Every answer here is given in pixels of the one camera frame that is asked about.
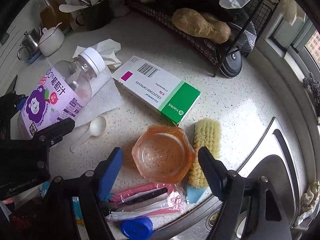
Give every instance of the paper towel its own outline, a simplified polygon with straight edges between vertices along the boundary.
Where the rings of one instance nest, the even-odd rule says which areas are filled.
[[[91,47],[99,52],[106,63],[106,66],[117,68],[121,65],[121,61],[115,54],[121,48],[120,43],[108,39]],[[73,57],[77,57],[85,49],[86,48],[78,46]],[[76,127],[92,121],[100,114],[123,105],[121,95],[108,67],[106,67],[106,69],[96,78],[90,80],[92,97],[90,102],[78,114],[76,118]]]

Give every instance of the glass bottle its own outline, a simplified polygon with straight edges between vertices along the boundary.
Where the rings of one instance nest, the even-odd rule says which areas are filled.
[[[87,48],[72,62],[62,60],[52,66],[39,81],[19,114],[18,127],[23,138],[31,139],[35,132],[65,118],[75,119],[91,99],[90,80],[104,71],[105,67],[104,60],[93,48]],[[54,77],[59,80],[59,90],[53,86]],[[66,86],[69,88],[63,93],[61,89]]]
[[[60,30],[66,30],[70,25],[69,14],[59,10],[59,4],[55,0],[37,0],[41,23],[48,30],[58,23]]]

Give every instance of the viatris logo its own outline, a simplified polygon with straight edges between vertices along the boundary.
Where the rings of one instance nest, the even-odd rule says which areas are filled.
[[[176,108],[174,105],[169,103],[169,106],[174,110],[177,111],[179,115],[183,115],[184,112],[182,110],[179,110],[178,108]]]

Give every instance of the blue gripper pad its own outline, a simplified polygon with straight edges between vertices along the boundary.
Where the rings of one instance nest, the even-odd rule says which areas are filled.
[[[100,162],[94,170],[97,190],[96,196],[100,201],[103,201],[103,199],[109,195],[122,166],[122,161],[123,152],[119,147],[116,147],[113,149],[109,158]]]

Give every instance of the kitchen countertop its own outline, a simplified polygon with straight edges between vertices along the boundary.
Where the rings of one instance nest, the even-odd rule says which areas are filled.
[[[70,60],[77,45],[88,47],[108,38],[121,43],[121,50],[116,55],[123,63],[133,55],[139,56],[184,79],[202,92],[180,127],[192,143],[195,122],[205,117],[219,120],[222,130],[220,160],[227,169],[237,170],[240,167],[275,116],[292,150],[301,189],[306,189],[304,161],[292,124],[276,94],[245,58],[237,77],[228,79],[219,73],[213,78],[212,64],[177,34],[140,14],[130,13],[114,19],[99,30],[68,34],[62,47],[48,59],[51,64]],[[21,68],[17,93],[30,93],[48,67],[46,58],[41,56],[33,65]],[[80,176],[105,160],[114,147],[120,147],[124,151],[124,165],[112,190],[147,182],[133,163],[131,149],[149,125],[166,125],[166,122],[119,84],[116,85],[124,105],[104,114],[108,123],[106,133],[98,138],[91,137],[76,153],[72,153],[69,147],[88,129],[88,125],[66,135],[62,142],[50,150],[52,178],[57,175],[65,179]],[[19,138],[16,118],[12,119],[12,138]],[[202,200],[210,193],[207,190]],[[152,218],[154,228],[160,228],[177,217],[179,214]],[[116,239],[124,238],[116,227],[111,226],[111,230]],[[80,232],[83,239],[87,239],[83,228]]]

